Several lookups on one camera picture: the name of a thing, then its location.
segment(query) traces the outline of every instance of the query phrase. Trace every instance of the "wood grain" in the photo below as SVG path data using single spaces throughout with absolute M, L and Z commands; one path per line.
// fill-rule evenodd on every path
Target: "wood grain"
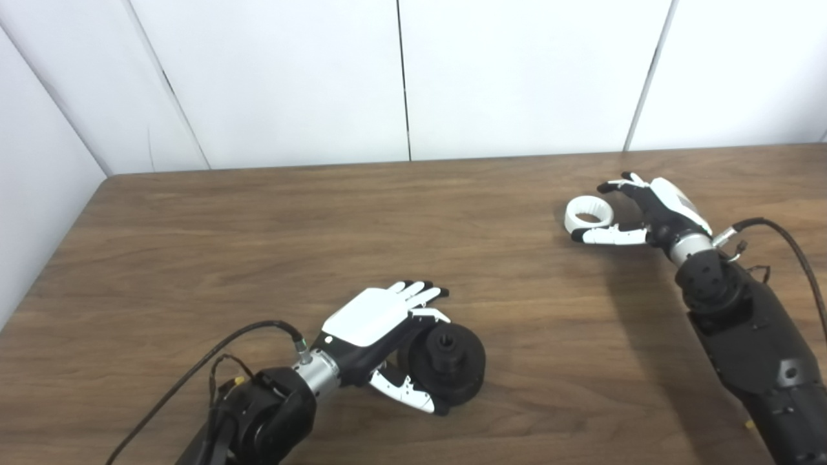
M 115 176 L 0 333 L 0 462 L 103 463 L 233 329 L 280 318 L 311 338 L 361 289 L 412 278 L 450 288 L 439 309 L 482 338 L 480 394 L 438 418 L 341 390 L 287 463 L 769 464 L 672 265 L 564 231 L 567 200 L 621 170 L 674 181 L 717 231 L 778 221 L 827 283 L 824 144 Z M 827 369 L 793 255 L 772 232 L 747 239 L 743 262 L 773 266 Z M 292 362 L 280 333 L 231 349 L 253 367 Z M 201 373 L 119 463 L 173 463 L 206 400 Z

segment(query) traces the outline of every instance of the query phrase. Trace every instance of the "wall seam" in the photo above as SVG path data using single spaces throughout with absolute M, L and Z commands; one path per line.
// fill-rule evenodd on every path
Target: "wall seam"
M 2 18 L 0 18 L 0 31 L 2 31 L 6 35 L 6 37 L 8 37 L 8 40 L 12 43 L 14 49 L 17 50 L 17 54 L 23 59 L 23 62 L 26 63 L 26 66 L 29 67 L 31 73 L 35 75 L 35 79 L 37 79 L 37 81 L 41 84 L 41 87 L 43 88 L 43 90 L 45 90 L 46 95 L 48 95 L 52 103 L 55 104 L 60 114 L 63 115 L 63 119 L 66 121 L 67 124 L 69 124 L 69 127 L 72 128 L 72 131 L 74 131 L 75 136 L 77 136 L 80 140 L 80 143 L 83 144 L 84 147 L 86 147 L 86 151 L 89 153 L 89 156 L 91 156 L 92 159 L 95 160 L 95 163 L 98 164 L 98 168 L 100 168 L 100 170 L 103 172 L 104 175 L 106 175 L 106 177 L 112 176 L 112 169 L 109 168 L 109 165 L 106 163 L 106 161 L 95 150 L 92 149 L 92 146 L 90 145 L 89 141 L 86 140 L 83 133 L 78 129 L 78 126 L 72 120 L 72 117 L 69 115 L 69 109 L 67 109 L 66 105 L 63 102 L 63 99 L 58 94 L 57 89 L 55 89 L 51 84 L 49 84 L 49 82 L 43 77 L 40 71 L 38 71 L 37 68 L 31 63 L 31 60 L 29 60 L 29 57 L 23 51 L 23 48 L 21 47 L 20 43 L 17 42 L 14 36 L 12 36 L 11 32 L 9 32 L 8 28 L 6 27 L 6 23 L 2 20 Z
M 649 64 L 649 71 L 646 73 L 646 79 L 643 81 L 643 88 L 640 91 L 638 106 L 635 107 L 634 115 L 632 116 L 632 122 L 629 124 L 629 132 L 626 134 L 626 141 L 623 145 L 623 151 L 629 151 L 629 147 L 632 145 L 634 132 L 638 128 L 638 120 L 640 119 L 640 115 L 643 113 L 643 106 L 646 104 L 646 97 L 649 95 L 649 87 L 652 85 L 652 80 L 655 77 L 655 72 L 657 71 L 657 63 L 658 61 L 660 61 L 663 45 L 667 41 L 667 37 L 669 35 L 669 28 L 672 26 L 672 18 L 675 16 L 675 10 L 677 10 L 678 1 L 679 0 L 672 0 L 672 2 L 669 4 L 667 17 L 663 21 L 661 35 L 657 38 L 657 45 L 655 46 L 655 51 L 652 54 L 652 62 Z
M 411 126 L 408 118 L 408 85 L 405 82 L 405 54 L 402 47 L 402 14 L 399 12 L 399 0 L 396 0 L 396 26 L 399 28 L 399 62 L 402 64 L 402 97 L 405 102 L 405 136 L 408 138 L 408 161 L 413 161 L 411 155 Z
M 146 34 L 146 29 L 144 28 L 141 19 L 138 17 L 138 13 L 135 10 L 135 6 L 132 5 L 131 0 L 122 0 L 124 8 L 127 10 L 127 16 L 129 16 L 129 20 L 132 22 L 132 25 L 135 27 L 136 31 L 138 32 L 138 36 L 141 39 L 141 43 L 146 50 L 150 58 L 150 62 L 152 66 L 155 68 L 155 72 L 161 79 L 161 82 L 164 84 L 164 89 L 166 90 L 167 96 L 170 98 L 175 111 L 178 113 L 178 116 L 184 122 L 184 126 L 186 127 L 187 133 L 189 134 L 190 139 L 195 144 L 196 148 L 198 149 L 198 154 L 201 156 L 201 159 L 204 162 L 204 165 L 207 167 L 208 170 L 211 170 L 213 166 L 210 164 L 209 159 L 207 158 L 207 154 L 204 153 L 203 148 L 201 147 L 201 141 L 195 135 L 195 130 L 193 129 L 193 125 L 189 122 L 189 118 L 187 117 L 187 113 L 184 111 L 184 107 L 181 106 L 181 101 L 178 99 L 178 94 L 175 93 L 175 89 L 172 87 L 172 83 L 170 82 L 169 77 L 166 75 L 166 71 L 164 71 L 164 66 L 161 64 L 160 59 L 158 58 L 158 54 L 155 52 L 155 47 L 152 46 L 152 42 L 150 42 L 149 36 Z

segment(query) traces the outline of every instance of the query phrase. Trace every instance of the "white ring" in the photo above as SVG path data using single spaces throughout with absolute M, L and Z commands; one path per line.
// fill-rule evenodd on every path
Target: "white ring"
M 577 215 L 589 214 L 599 219 L 599 222 L 592 223 L 579 219 Z M 582 195 L 575 197 L 566 206 L 566 230 L 571 233 L 575 229 L 602 228 L 609 226 L 614 219 L 614 211 L 605 200 L 593 195 Z

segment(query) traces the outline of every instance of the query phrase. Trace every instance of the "wire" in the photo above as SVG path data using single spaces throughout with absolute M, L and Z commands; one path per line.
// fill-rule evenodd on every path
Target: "wire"
M 240 358 L 230 355 L 229 353 L 223 353 L 218 358 L 215 359 L 213 362 L 213 366 L 210 368 L 209 371 L 209 413 L 207 417 L 207 432 L 204 435 L 204 441 L 201 446 L 201 450 L 198 454 L 198 459 L 195 461 L 198 465 L 203 463 L 209 462 L 211 458 L 211 454 L 213 452 L 213 445 L 215 443 L 215 422 L 216 417 L 218 416 L 218 406 L 220 406 L 223 398 L 216 399 L 216 386 L 215 386 L 215 371 L 218 368 L 218 365 L 227 360 L 233 360 L 235 363 L 241 367 L 242 370 L 247 374 L 247 378 L 250 380 L 253 379 L 253 372 L 247 365 L 241 361 Z
M 215 357 L 215 354 L 221 351 L 221 349 L 225 348 L 229 343 L 238 339 L 241 335 L 249 333 L 258 328 L 269 328 L 269 327 L 276 327 L 279 328 L 290 335 L 293 339 L 294 343 L 300 343 L 304 340 L 304 336 L 291 324 L 287 324 L 284 321 L 278 319 L 269 319 L 265 321 L 260 321 L 258 323 L 248 324 L 244 328 L 238 329 L 235 333 L 230 334 L 226 338 L 222 339 L 222 341 L 215 345 L 212 349 L 209 350 L 204 356 L 199 360 L 192 368 L 189 369 L 180 379 L 178 379 L 175 384 L 172 385 L 169 391 L 164 394 L 160 400 L 153 406 L 149 413 L 147 413 L 141 421 L 132 429 L 132 431 L 127 434 L 127 436 L 121 441 L 120 444 L 117 445 L 115 450 L 112 451 L 112 454 L 109 455 L 109 459 L 106 461 L 106 465 L 112 465 L 115 462 L 115 458 L 117 458 L 118 454 L 141 432 L 142 429 L 146 426 L 147 423 L 150 422 L 152 417 L 158 413 L 158 411 L 163 407 L 169 400 L 178 392 L 179 389 L 189 381 L 189 378 L 193 377 L 193 375 L 200 370 L 207 362 L 210 361 L 211 358 Z
M 764 284 L 767 284 L 770 281 L 770 271 L 771 271 L 770 266 L 769 265 L 750 266 L 745 271 L 747 273 L 749 273 L 750 275 L 752 275 L 753 271 L 756 271 L 756 270 L 764 270 L 764 278 L 761 280 L 761 282 L 764 283 Z
M 825 338 L 827 338 L 827 309 L 825 309 L 825 300 L 821 296 L 821 289 L 819 289 L 819 283 L 815 280 L 815 273 L 813 272 L 812 267 L 810 267 L 810 263 L 807 261 L 807 257 L 804 255 L 804 251 L 801 250 L 801 247 L 798 245 L 795 239 L 792 238 L 792 235 L 784 228 L 782 228 L 778 223 L 774 221 L 770 221 L 766 218 L 749 218 L 743 221 L 739 221 L 736 224 L 732 225 L 732 229 L 735 232 L 740 233 L 746 228 L 750 226 L 756 226 L 759 224 L 763 224 L 765 226 L 769 226 L 772 229 L 775 229 L 781 237 L 784 237 L 784 240 L 788 244 L 790 244 L 790 248 L 796 254 L 798 258 L 798 262 L 801 263 L 801 269 L 804 270 L 804 274 L 807 275 L 807 280 L 810 282 L 810 288 L 813 290 L 813 297 L 815 297 L 815 307 L 819 311 L 819 318 L 821 318 L 821 328 L 824 330 Z

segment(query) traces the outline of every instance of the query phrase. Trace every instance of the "black wheel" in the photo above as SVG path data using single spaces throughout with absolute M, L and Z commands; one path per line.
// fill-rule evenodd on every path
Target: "black wheel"
M 476 334 L 459 324 L 423 329 L 397 357 L 415 383 L 450 406 L 466 403 L 482 387 L 485 349 Z

